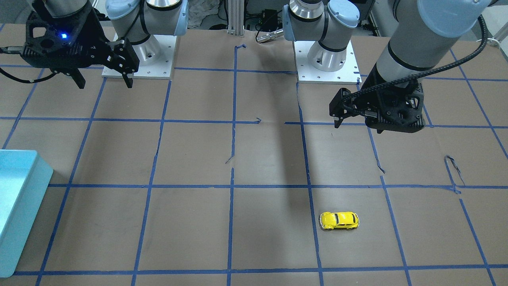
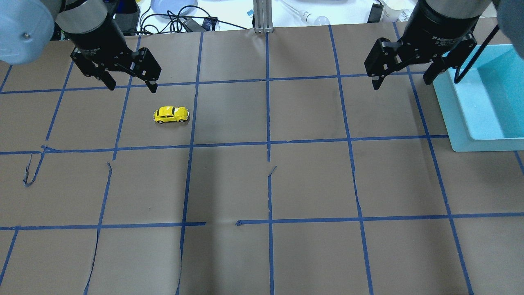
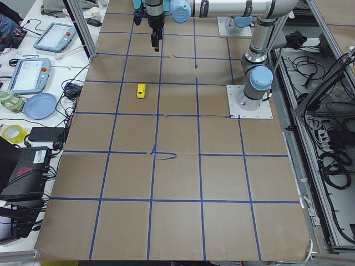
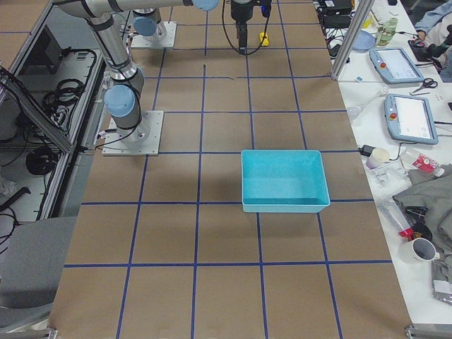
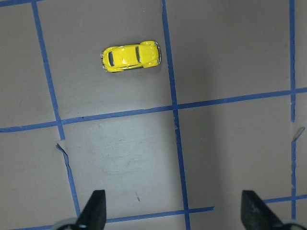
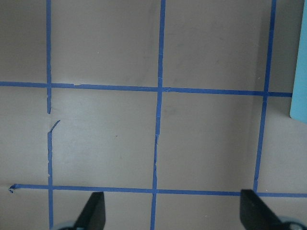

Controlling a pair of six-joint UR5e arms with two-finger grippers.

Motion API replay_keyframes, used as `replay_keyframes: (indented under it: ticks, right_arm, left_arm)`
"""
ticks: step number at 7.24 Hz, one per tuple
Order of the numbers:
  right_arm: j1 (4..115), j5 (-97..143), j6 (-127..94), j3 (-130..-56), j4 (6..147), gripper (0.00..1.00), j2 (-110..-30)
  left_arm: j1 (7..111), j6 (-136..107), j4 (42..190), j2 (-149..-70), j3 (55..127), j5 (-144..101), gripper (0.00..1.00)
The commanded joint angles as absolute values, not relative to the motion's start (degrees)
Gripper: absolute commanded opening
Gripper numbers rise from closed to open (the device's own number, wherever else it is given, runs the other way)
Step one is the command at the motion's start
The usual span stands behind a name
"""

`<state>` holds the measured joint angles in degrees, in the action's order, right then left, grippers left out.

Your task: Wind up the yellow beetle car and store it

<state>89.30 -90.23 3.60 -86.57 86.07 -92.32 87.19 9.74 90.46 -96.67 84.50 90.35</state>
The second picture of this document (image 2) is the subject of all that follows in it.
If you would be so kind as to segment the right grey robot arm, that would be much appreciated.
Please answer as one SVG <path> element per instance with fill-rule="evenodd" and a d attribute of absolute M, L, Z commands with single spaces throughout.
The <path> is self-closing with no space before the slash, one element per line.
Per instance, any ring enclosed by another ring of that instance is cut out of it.
<path fill-rule="evenodd" d="M 473 32 L 490 1 L 419 0 L 398 41 L 377 39 L 365 59 L 373 88 L 378 90 L 388 75 L 421 64 L 429 64 L 423 75 L 425 84 L 432 84 L 449 68 L 455 69 L 453 82 L 458 84 L 498 32 L 503 32 L 516 53 L 523 57 L 522 0 L 492 3 L 497 11 L 497 24 L 478 45 Z"/>

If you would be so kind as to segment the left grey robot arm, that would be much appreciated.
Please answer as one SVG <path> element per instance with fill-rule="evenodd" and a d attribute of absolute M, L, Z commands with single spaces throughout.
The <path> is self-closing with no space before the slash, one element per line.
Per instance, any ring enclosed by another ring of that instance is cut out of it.
<path fill-rule="evenodd" d="M 132 51 L 102 0 L 2 0 L 1 60 L 10 65 L 35 61 L 58 25 L 75 48 L 71 59 L 86 77 L 114 90 L 111 72 L 142 80 L 155 93 L 161 66 L 148 48 Z"/>

